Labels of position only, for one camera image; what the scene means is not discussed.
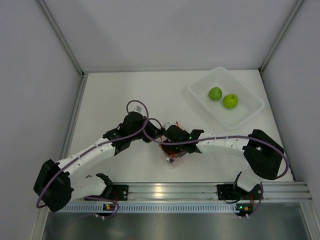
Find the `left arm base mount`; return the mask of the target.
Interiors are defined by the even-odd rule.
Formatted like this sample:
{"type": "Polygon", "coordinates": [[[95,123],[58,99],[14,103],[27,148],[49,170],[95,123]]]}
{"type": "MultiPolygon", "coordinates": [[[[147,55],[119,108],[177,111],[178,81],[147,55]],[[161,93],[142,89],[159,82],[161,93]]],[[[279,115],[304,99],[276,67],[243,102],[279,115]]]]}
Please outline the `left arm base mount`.
{"type": "Polygon", "coordinates": [[[126,184],[116,184],[107,186],[102,194],[101,198],[112,201],[127,201],[129,194],[129,186],[126,184]]]}

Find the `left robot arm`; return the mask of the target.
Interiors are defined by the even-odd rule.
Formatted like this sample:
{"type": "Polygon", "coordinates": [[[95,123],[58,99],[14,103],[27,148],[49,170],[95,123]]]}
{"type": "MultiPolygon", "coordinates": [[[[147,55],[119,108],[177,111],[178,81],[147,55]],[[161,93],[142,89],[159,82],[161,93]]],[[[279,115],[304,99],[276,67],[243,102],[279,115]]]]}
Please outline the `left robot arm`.
{"type": "Polygon", "coordinates": [[[142,114],[128,113],[122,123],[84,150],[57,162],[49,159],[42,164],[33,187],[38,195],[36,207],[57,212],[76,199],[91,196],[109,199],[113,194],[109,177],[103,173],[86,176],[85,172],[128,149],[133,141],[149,143],[164,133],[164,127],[156,127],[142,114]]]}

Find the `clear zip top bag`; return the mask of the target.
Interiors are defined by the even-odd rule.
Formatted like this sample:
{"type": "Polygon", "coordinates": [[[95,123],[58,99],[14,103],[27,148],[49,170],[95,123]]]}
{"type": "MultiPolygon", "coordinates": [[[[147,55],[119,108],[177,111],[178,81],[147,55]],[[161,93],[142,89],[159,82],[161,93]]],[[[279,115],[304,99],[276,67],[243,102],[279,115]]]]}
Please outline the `clear zip top bag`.
{"type": "MultiPolygon", "coordinates": [[[[175,123],[167,122],[164,126],[169,127],[172,124],[181,129],[181,126],[179,125],[178,121],[176,121],[175,123]]],[[[171,142],[164,135],[160,137],[160,141],[165,143],[171,142]]],[[[184,157],[187,154],[186,151],[181,151],[177,146],[159,144],[159,148],[163,152],[165,156],[165,162],[168,164],[170,168],[175,168],[176,166],[178,166],[182,157],[184,157]]]]}

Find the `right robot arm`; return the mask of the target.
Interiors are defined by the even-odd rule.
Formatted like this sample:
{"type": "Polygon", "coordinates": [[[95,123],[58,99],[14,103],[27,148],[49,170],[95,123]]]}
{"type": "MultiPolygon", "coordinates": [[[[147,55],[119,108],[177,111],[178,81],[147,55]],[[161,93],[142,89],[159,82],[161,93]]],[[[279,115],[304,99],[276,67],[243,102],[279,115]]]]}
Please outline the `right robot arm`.
{"type": "Polygon", "coordinates": [[[284,149],[265,132],[255,129],[247,136],[222,136],[194,129],[191,132],[170,125],[159,145],[172,164],[185,154],[215,153],[245,159],[248,167],[241,170],[233,184],[218,186],[218,198],[230,203],[261,198],[260,183],[276,180],[284,149]]]}

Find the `green fake apple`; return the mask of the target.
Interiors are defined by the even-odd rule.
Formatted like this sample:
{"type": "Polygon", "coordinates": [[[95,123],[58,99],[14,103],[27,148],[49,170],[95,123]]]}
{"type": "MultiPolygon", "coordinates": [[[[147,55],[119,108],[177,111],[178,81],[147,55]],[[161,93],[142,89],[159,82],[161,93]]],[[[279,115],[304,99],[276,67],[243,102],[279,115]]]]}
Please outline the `green fake apple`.
{"type": "Polygon", "coordinates": [[[234,109],[237,107],[239,99],[235,94],[228,94],[223,98],[222,104],[226,109],[234,109]]]}

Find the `green fake lime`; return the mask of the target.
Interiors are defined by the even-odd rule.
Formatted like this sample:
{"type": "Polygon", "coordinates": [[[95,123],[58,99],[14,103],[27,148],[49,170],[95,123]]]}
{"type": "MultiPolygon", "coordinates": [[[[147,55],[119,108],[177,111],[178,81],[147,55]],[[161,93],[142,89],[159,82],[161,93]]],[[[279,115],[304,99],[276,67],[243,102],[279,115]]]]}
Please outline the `green fake lime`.
{"type": "Polygon", "coordinates": [[[219,87],[213,87],[208,92],[208,97],[212,101],[218,101],[222,98],[222,90],[219,87]]]}

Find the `red fake tomato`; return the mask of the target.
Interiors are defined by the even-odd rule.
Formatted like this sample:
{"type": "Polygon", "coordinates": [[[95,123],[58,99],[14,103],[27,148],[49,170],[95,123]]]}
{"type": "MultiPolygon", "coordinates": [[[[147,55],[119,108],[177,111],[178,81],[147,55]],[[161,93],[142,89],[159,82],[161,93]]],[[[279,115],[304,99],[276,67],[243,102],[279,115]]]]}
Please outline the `red fake tomato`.
{"type": "Polygon", "coordinates": [[[168,156],[175,156],[175,155],[180,154],[181,152],[179,150],[177,150],[177,149],[167,149],[167,150],[165,150],[165,153],[168,156]]]}

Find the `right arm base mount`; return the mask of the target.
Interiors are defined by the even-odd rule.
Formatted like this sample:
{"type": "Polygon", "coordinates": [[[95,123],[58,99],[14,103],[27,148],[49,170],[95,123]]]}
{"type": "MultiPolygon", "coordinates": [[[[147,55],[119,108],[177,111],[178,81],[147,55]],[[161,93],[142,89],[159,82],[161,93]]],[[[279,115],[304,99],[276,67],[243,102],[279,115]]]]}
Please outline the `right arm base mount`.
{"type": "Polygon", "coordinates": [[[233,184],[218,184],[216,187],[218,199],[229,202],[259,200],[263,192],[259,184],[257,184],[251,191],[245,191],[233,184]]]}

